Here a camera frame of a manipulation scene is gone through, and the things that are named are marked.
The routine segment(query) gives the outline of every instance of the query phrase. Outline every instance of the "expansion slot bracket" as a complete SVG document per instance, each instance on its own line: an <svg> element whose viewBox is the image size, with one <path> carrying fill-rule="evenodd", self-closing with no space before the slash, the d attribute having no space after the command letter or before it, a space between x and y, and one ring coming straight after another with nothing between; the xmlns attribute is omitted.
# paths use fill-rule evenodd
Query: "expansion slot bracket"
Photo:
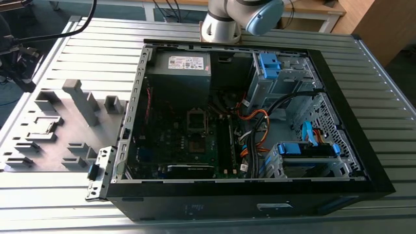
<svg viewBox="0 0 416 234"><path fill-rule="evenodd" d="M97 160L91 165L88 171L88 179L91 181L85 197L87 201L107 201L105 194L111 182L116 152L116 148L112 146L100 149Z"/></svg>

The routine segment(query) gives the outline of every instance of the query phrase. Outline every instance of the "slotted aluminum surface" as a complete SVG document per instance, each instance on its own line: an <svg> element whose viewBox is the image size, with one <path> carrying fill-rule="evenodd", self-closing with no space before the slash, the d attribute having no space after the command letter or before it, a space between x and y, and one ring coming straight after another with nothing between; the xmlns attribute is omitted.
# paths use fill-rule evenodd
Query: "slotted aluminum surface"
<svg viewBox="0 0 416 234"><path fill-rule="evenodd" d="M67 30L83 25L71 22ZM64 79L81 79L96 98L129 99L143 39L199 41L192 24L93 19L81 34L59 40L36 77L37 89L59 90ZM108 202L87 203L85 173L0 173L0 231L71 231L71 233L263 232L368 233L392 229L412 232L416 216L416 122L415 110L380 70L360 41L349 36L297 31L272 31L263 37L243 36L249 45L309 48L321 51L348 103L397 192L364 201L324 217L133 223ZM24 98L0 138L20 124Z"/></svg>

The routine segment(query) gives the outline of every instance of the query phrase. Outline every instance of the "floor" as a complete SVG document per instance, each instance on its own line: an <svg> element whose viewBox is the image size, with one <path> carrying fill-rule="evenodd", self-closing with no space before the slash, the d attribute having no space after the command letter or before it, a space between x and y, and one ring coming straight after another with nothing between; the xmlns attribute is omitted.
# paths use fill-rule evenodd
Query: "floor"
<svg viewBox="0 0 416 234"><path fill-rule="evenodd" d="M48 1L36 1L25 9L19 9L1 15L11 24L12 34L17 38L57 34L61 32L68 19L72 15L87 16L89 4L67 3L59 4L60 10L53 11ZM173 15L172 11L165 10L165 14ZM163 21L161 13L155 10L156 21ZM181 10L183 22L199 23L204 20L205 12ZM111 18L124 20L145 20L144 9L140 7L99 5L95 13L96 18ZM45 53L53 46L53 40L36 42L29 45ZM403 90L413 105L416 105L416 55L408 56L400 53L387 66L387 72ZM3 126L15 104L20 98L21 91L12 83L0 85L0 127Z"/></svg>

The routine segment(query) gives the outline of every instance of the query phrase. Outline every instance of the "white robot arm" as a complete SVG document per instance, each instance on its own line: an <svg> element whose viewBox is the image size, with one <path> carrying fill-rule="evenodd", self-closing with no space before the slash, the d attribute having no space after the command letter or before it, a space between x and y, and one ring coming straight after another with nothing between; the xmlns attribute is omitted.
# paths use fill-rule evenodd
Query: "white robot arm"
<svg viewBox="0 0 416 234"><path fill-rule="evenodd" d="M263 35L276 26L283 11L281 0L211 0L203 39L235 44L240 41L241 27L255 36Z"/></svg>

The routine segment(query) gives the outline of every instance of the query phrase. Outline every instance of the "sticker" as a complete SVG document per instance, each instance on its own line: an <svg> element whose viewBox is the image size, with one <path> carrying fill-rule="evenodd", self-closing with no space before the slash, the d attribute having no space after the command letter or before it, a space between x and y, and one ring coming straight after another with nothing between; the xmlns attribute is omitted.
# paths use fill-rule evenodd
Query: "sticker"
<svg viewBox="0 0 416 234"><path fill-rule="evenodd" d="M241 164L240 171L243 171L243 172L248 171L248 166L245 164Z"/></svg>
<svg viewBox="0 0 416 234"><path fill-rule="evenodd" d="M203 57L171 56L168 69L203 70L204 58Z"/></svg>
<svg viewBox="0 0 416 234"><path fill-rule="evenodd" d="M247 106L247 107L248 107L249 102L248 102L245 99L243 99L241 103L243 103L243 105L244 105L244 106Z"/></svg>

